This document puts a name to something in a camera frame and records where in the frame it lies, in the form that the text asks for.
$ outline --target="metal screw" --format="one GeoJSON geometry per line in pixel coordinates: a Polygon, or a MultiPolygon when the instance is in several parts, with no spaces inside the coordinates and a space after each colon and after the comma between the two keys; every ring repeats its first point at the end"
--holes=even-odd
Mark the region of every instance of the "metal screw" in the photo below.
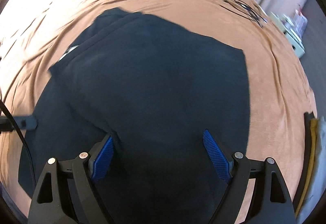
{"type": "Polygon", "coordinates": [[[54,163],[55,163],[55,158],[48,159],[48,164],[54,164],[54,163]]]}
{"type": "Polygon", "coordinates": [[[242,159],[242,158],[243,158],[243,154],[242,154],[241,152],[236,152],[236,153],[234,154],[234,156],[235,156],[236,158],[238,158],[238,159],[242,159]]]}
{"type": "Polygon", "coordinates": [[[272,158],[267,158],[267,162],[270,163],[270,164],[273,164],[275,161],[272,158]]]}
{"type": "Polygon", "coordinates": [[[87,152],[82,152],[81,154],[79,154],[79,158],[81,158],[81,159],[85,159],[85,158],[87,158],[87,156],[88,156],[87,152]]]}

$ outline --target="folded garment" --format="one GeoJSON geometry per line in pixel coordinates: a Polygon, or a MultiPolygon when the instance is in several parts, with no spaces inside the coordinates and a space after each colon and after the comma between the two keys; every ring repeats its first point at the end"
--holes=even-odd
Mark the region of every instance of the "folded garment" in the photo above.
{"type": "MultiPolygon", "coordinates": [[[[207,223],[226,184],[206,153],[203,131],[230,153],[246,152],[243,52],[118,8],[105,11],[72,46],[50,68],[33,113],[39,127],[26,133],[36,177],[49,157],[74,158],[108,132],[115,155],[97,189],[116,223],[207,223]]],[[[19,182],[32,193],[25,160],[22,152],[19,182]]]]}
{"type": "Polygon", "coordinates": [[[318,120],[316,150],[314,154],[314,167],[308,190],[297,216],[297,224],[305,221],[326,189],[326,122],[324,117],[318,120]]]}

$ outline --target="wrinkled fabric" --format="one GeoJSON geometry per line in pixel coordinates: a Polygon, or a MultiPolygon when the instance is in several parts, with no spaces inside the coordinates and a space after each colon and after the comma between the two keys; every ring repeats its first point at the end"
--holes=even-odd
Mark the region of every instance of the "wrinkled fabric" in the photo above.
{"type": "MultiPolygon", "coordinates": [[[[260,12],[254,0],[243,1],[260,12]]],[[[290,195],[294,197],[304,159],[303,113],[314,112],[316,115],[316,102],[292,46],[267,16],[261,13],[267,24],[260,28],[257,23],[221,7],[224,3],[220,0],[51,2],[50,5],[47,1],[35,3],[38,12],[26,14],[24,23],[17,23],[19,26],[12,28],[0,46],[0,76],[6,76],[0,79],[2,99],[14,115],[33,112],[50,78],[50,66],[105,10],[121,7],[128,12],[157,15],[191,32],[243,50],[250,85],[246,156],[262,161],[266,157],[275,158],[290,195]]],[[[21,142],[15,132],[3,133],[0,146],[1,182],[18,207],[28,215],[30,198],[18,184],[21,142]]],[[[252,190],[253,182],[250,181],[238,220],[244,220],[252,190]]]]}
{"type": "MultiPolygon", "coordinates": [[[[116,223],[207,224],[226,183],[207,155],[204,130],[230,154],[246,152],[243,52],[118,8],[97,17],[76,45],[50,68],[33,112],[38,127],[26,133],[36,178],[50,156],[73,159],[110,133],[122,165],[113,164],[97,190],[116,223]]],[[[32,195],[26,162],[22,152],[19,183],[32,195]]]]}

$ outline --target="gray floor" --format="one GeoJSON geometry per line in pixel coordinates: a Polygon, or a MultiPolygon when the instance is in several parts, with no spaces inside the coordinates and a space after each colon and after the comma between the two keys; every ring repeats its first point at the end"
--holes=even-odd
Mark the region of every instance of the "gray floor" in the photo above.
{"type": "Polygon", "coordinates": [[[316,0],[308,0],[302,13],[308,25],[302,36],[306,53],[300,61],[315,94],[318,117],[326,116],[326,16],[316,0]]]}

